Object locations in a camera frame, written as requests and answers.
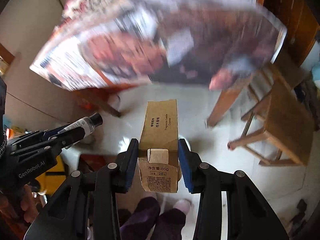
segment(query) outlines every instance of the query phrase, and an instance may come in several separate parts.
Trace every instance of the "clear plastic bottle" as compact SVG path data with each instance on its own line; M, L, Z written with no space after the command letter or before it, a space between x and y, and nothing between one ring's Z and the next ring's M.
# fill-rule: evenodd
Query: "clear plastic bottle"
M85 135L84 138L87 137L89 134L91 134L94 129L103 124L103 119L99 113L95 113L90 117L84 117L79 119L78 121L68 125L67 127L63 128L58 133L62 133L64 131L68 131L70 129L76 128L76 127L82 127L84 129ZM69 149L71 146L75 145L76 143L73 143L71 145L68 145L65 147L65 149Z

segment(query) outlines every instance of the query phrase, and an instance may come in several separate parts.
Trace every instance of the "floor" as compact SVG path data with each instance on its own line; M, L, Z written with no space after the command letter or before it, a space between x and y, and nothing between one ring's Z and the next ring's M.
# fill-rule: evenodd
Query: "floor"
M122 92L120 111L123 117L112 117L101 113L104 123L95 131L95 154L116 155L125 151L131 138L140 139L145 110L148 101L177 99L179 134L184 136L203 162L208 162L220 171L234 173L244 171L263 193L275 210L282 223L286 225L296 214L296 205L301 198L308 204L306 217L309 218L320 199L320 133L314 133L311 160L305 167L261 167L259 160L243 149L227 149L228 141L241 135L245 123L240 117L254 102L243 91L223 120L213 129L205 127L205 120L218 100L219 91L208 91L203 87L175 85L141 86ZM254 120L250 129L261 126ZM264 156L276 154L276 149L264 142L252 147ZM77 152L68 150L68 158L75 159ZM143 193L139 170L136 170L131 190L126 195L118 196L118 206L133 211ZM158 194L163 210L170 208L176 200L185 198L192 202L187 215L186 226L182 230L184 240L192 239L199 205L199 194L191 195L184 186L183 178L179 181L176 194ZM223 225L221 239L227 239L227 206L223 205Z

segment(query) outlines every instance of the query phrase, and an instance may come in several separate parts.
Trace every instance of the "cardboard box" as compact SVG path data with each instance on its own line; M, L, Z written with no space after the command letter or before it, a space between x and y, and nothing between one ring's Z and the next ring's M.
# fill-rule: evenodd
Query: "cardboard box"
M139 169L145 191L178 190L177 101L148 102L139 143Z

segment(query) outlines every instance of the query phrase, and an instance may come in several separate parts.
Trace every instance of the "purple pants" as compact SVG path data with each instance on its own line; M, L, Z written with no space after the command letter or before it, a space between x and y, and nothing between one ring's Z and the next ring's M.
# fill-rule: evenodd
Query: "purple pants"
M173 208L159 216L160 205L153 197L140 200L132 216L121 226L122 240L145 240L155 226L151 240L181 240L186 215Z

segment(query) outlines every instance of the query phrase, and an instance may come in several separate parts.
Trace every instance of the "cable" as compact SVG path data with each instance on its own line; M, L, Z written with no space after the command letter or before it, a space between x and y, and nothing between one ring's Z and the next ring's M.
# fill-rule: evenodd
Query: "cable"
M60 118L58 118L58 117L54 117L54 116L52 116L52 115L50 115L50 114L47 114L47 113L45 113L45 112L43 112L43 111L41 111L41 110L39 110L39 109L37 109L37 108L29 105L29 104L27 104L26 102L23 102L22 100L20 100L19 98L15 97L15 96L12 95L12 94L10 94L9 92L7 92L7 94L9 94L10 96L12 96L12 97L14 97L15 99L19 100L20 102L26 104L27 106L30 106L31 108L36 109L36 110L38 110L39 112L41 112L41 113L43 113L43 114L46 114L46 115L48 115L48 116L50 116L50 117L52 117L52 118L54 118L54 119L57 119L57 120L60 121L60 122L70 123L70 122L67 122L67 121L65 121L65 120L62 120L62 119L60 119Z

